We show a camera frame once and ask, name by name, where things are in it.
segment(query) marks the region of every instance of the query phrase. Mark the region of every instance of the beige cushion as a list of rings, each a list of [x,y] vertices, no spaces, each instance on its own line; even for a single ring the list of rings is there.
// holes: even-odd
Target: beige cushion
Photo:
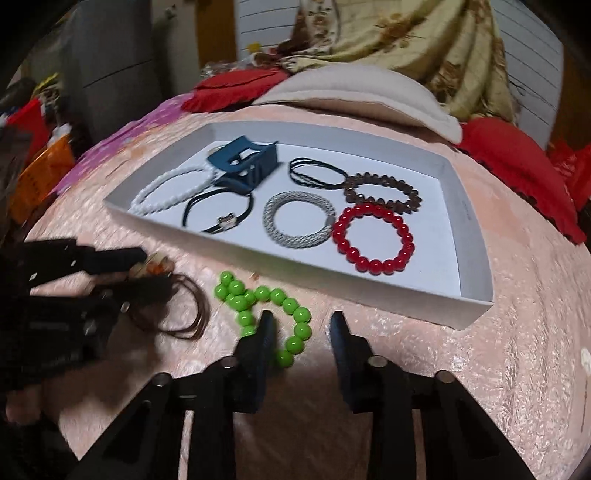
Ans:
[[[462,129],[423,85],[373,65],[337,63],[306,70],[274,86],[254,105],[296,105],[400,125],[427,127],[452,143]]]

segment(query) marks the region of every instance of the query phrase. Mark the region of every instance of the brown beaded bracelet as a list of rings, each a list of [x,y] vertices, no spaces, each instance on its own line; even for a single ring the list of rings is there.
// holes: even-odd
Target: brown beaded bracelet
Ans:
[[[393,189],[400,190],[403,194],[408,196],[406,202],[400,200],[388,200],[387,202],[383,198],[375,199],[374,197],[366,197],[362,193],[357,193],[355,189],[363,184],[369,185],[381,185],[384,187],[390,187]],[[418,211],[421,206],[423,199],[418,196],[418,191],[413,189],[412,185],[409,185],[404,180],[397,180],[394,177],[388,177],[382,175],[379,177],[375,173],[372,175],[369,172],[365,172],[363,175],[358,173],[355,177],[348,177],[344,184],[345,199],[348,203],[374,203],[376,205],[383,205],[395,213],[411,213]]]

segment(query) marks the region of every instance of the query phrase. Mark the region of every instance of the white bead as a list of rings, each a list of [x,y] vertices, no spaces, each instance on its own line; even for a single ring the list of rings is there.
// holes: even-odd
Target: white bead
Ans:
[[[187,190],[186,192],[178,195],[174,195],[173,197],[169,198],[168,200],[164,200],[162,202],[155,203],[153,205],[149,203],[144,203],[148,195],[154,193],[161,185],[165,182],[179,177],[181,175],[185,175],[186,173],[192,172],[204,172],[207,174],[207,179],[200,183],[199,185]],[[217,172],[211,167],[208,166],[191,166],[191,167],[179,167],[173,170],[170,170],[166,173],[163,173],[155,180],[153,180],[147,187],[141,189],[139,193],[135,196],[135,198],[131,201],[131,205],[129,208],[129,212],[135,215],[147,215],[149,213],[161,212],[162,210],[167,210],[170,207],[174,207],[179,203],[183,203],[186,200],[191,199],[196,194],[202,192],[207,187],[209,187],[215,180],[217,179]]]

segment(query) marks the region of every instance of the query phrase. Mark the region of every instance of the metal screw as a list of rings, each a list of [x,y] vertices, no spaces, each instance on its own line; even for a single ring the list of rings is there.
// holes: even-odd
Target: metal screw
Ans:
[[[454,376],[454,374],[448,372],[447,370],[441,370],[440,372],[437,372],[435,374],[435,377],[441,383],[454,383],[456,381],[456,377]]]
[[[89,320],[82,327],[82,331],[86,336],[94,334],[96,332],[96,322],[94,320]]]
[[[381,355],[374,355],[368,358],[368,364],[375,368],[383,368],[388,365],[388,360]]]
[[[222,358],[222,366],[224,368],[234,368],[238,366],[238,358],[235,356],[225,356]]]
[[[157,387],[163,387],[166,384],[168,384],[168,382],[170,382],[170,374],[165,374],[165,373],[159,373],[154,375],[154,378],[152,379],[152,383],[154,385],[156,385]]]

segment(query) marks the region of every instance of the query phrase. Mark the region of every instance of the purple floral fabric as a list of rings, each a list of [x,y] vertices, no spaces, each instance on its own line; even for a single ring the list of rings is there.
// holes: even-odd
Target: purple floral fabric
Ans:
[[[79,158],[76,166],[62,178],[51,193],[55,192],[61,195],[78,180],[84,178],[88,172],[94,170],[107,158],[115,155],[138,135],[151,128],[172,123],[183,115],[188,115],[181,109],[181,105],[192,96],[192,93],[182,93],[166,100],[140,120],[128,123],[109,138],[105,138],[88,149]]]

